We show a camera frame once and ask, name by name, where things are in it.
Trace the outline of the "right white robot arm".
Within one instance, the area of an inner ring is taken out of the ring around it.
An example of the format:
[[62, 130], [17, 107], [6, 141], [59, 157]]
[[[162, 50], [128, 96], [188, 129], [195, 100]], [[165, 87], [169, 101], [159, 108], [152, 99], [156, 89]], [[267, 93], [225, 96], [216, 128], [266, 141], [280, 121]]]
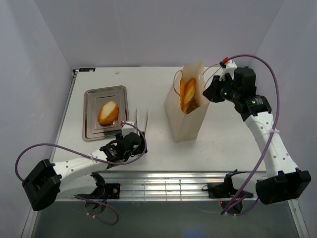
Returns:
[[233, 74], [215, 75], [203, 95], [213, 103], [232, 102], [264, 154], [266, 178], [255, 183], [260, 201], [268, 205], [299, 198], [311, 175], [292, 160], [273, 126], [271, 106], [265, 96], [256, 93], [255, 82], [252, 69], [237, 68]]

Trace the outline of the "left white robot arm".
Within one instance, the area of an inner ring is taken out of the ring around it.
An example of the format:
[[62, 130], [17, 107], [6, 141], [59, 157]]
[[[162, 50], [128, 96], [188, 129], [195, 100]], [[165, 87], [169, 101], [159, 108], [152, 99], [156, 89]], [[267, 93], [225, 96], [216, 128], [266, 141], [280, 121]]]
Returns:
[[77, 194], [86, 198], [101, 198], [105, 181], [99, 172], [118, 165], [131, 164], [147, 152], [143, 133], [116, 135], [111, 141], [91, 154], [78, 153], [78, 158], [52, 163], [41, 160], [22, 180], [22, 187], [34, 211], [52, 205], [56, 199]]

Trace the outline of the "beige paper bag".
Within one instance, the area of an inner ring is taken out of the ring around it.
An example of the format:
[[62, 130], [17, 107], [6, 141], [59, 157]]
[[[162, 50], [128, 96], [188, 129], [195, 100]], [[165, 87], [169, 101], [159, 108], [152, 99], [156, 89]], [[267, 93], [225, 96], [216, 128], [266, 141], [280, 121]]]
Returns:
[[164, 105], [174, 142], [197, 138], [210, 101], [203, 96], [206, 90], [204, 62], [186, 64], [173, 78]]

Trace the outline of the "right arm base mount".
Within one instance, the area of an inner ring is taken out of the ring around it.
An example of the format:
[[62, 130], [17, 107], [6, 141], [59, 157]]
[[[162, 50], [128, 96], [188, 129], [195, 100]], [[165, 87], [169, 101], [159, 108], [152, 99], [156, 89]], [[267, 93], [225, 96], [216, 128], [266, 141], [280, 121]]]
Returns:
[[208, 193], [209, 198], [232, 198], [236, 189], [226, 186], [224, 183], [209, 182], [202, 187], [202, 191]]

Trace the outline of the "metal tongs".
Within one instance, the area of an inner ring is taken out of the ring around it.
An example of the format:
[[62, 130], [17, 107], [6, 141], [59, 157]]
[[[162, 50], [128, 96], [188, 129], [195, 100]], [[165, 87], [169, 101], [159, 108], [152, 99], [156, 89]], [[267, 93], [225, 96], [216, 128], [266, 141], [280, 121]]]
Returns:
[[146, 133], [148, 125], [149, 110], [136, 109], [135, 119], [136, 126], [143, 132]]

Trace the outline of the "long baguette bread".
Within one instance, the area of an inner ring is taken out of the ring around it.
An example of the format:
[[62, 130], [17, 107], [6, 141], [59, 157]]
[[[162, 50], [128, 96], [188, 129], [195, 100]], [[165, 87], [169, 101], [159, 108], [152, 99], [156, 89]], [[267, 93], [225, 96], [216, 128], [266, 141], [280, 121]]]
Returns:
[[186, 113], [189, 102], [194, 98], [196, 92], [196, 80], [191, 78], [185, 85], [185, 97], [184, 97], [184, 107], [183, 112]]
[[180, 108], [183, 109], [184, 107], [184, 97], [185, 97], [185, 80], [182, 78], [180, 80], [180, 92], [179, 92], [179, 97], [180, 97]]

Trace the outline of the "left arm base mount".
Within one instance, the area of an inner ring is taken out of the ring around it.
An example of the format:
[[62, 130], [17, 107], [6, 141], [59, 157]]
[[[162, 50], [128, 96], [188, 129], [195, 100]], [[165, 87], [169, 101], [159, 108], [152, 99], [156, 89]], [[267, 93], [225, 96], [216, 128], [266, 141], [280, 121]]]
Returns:
[[87, 199], [118, 199], [120, 197], [119, 183], [106, 183], [98, 185], [91, 193], [80, 193], [79, 196]]

